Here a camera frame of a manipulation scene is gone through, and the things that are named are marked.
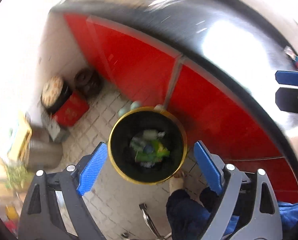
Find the container lid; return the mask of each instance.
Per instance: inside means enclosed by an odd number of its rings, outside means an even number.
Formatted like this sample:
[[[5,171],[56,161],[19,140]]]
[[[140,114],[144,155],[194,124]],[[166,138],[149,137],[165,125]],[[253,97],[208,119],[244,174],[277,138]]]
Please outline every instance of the container lid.
[[[64,81],[61,77],[54,76],[44,85],[41,102],[45,107],[51,107],[56,102],[63,84]]]

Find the chair leg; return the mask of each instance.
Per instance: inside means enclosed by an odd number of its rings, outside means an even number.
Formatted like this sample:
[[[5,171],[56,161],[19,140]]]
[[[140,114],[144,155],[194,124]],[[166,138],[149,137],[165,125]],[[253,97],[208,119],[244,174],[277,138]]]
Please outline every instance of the chair leg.
[[[147,226],[150,228],[150,230],[152,231],[152,233],[156,236],[157,239],[164,239],[163,236],[161,236],[157,230],[157,228],[155,227],[155,225],[153,224],[153,221],[151,220],[148,212],[147,212],[147,206],[145,203],[142,203],[139,205],[139,208],[142,212],[142,215],[144,217],[144,220],[147,224]]]

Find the wall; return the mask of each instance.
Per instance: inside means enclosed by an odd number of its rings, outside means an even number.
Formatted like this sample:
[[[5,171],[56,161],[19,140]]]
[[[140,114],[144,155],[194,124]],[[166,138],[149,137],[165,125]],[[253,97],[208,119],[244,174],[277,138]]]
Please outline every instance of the wall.
[[[0,136],[18,109],[40,122],[44,83],[59,74],[72,83],[86,61],[61,15],[49,14],[60,0],[0,3]]]

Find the red cabinet door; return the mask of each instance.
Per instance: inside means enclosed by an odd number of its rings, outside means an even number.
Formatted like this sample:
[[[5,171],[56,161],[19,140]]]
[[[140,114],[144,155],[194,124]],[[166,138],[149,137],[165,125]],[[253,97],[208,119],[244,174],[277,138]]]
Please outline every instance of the red cabinet door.
[[[234,164],[241,171],[256,172],[259,168],[264,169],[270,179],[278,201],[298,202],[298,183],[284,158],[231,161],[230,163]]]
[[[184,125],[189,145],[202,140],[223,159],[280,156],[250,115],[187,65],[182,67],[168,111]]]
[[[89,33],[86,22],[87,16],[64,14],[64,18],[88,63],[96,68],[105,79],[112,81],[106,64],[101,58],[100,47],[94,42],[93,37]]]
[[[125,26],[110,26],[95,19],[87,24],[121,92],[143,106],[163,104],[176,53],[171,56],[157,49],[159,42],[150,45],[143,41],[145,35]]]

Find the silver bolt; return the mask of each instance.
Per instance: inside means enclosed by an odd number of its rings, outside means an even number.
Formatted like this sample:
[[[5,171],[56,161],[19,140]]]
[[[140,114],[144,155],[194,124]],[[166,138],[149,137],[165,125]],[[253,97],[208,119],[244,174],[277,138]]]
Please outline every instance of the silver bolt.
[[[258,169],[257,172],[258,172],[260,175],[262,175],[262,176],[265,175],[265,170],[264,170],[264,169]]]
[[[44,171],[43,170],[38,170],[37,172],[36,172],[36,176],[41,176],[41,175],[43,175],[44,174]]]
[[[69,165],[66,170],[67,171],[74,171],[76,169],[76,166],[75,165]]]
[[[233,164],[230,164],[230,163],[226,165],[226,168],[227,168],[229,171],[234,171],[234,169],[235,169],[234,165],[233,165]]]

